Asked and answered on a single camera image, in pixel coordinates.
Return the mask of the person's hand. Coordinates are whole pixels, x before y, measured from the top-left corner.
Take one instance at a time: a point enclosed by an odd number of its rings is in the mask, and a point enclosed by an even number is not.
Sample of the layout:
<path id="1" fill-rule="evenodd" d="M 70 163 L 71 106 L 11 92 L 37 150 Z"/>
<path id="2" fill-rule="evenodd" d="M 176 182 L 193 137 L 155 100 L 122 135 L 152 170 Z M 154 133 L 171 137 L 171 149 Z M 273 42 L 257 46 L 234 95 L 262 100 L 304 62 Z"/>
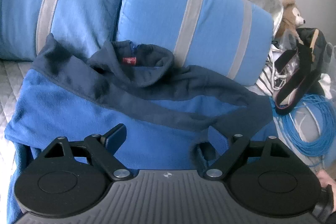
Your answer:
<path id="1" fill-rule="evenodd" d="M 328 185 L 335 187 L 335 180 L 332 179 L 325 170 L 320 170 L 317 173 L 317 178 L 319 179 L 322 187 L 326 188 Z"/>

